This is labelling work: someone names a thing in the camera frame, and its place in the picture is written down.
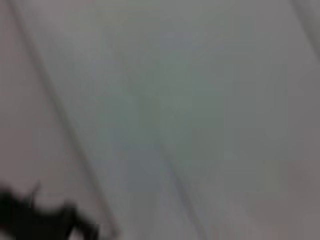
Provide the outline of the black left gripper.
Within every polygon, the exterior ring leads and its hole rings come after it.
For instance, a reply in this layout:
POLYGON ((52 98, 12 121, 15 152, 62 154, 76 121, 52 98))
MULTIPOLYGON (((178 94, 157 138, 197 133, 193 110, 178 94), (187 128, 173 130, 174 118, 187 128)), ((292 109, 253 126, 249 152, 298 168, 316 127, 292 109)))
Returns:
POLYGON ((75 205, 45 209, 35 205, 34 196, 0 186, 0 232, 14 240, 69 240, 75 231, 83 240, 99 240, 99 227, 75 205))

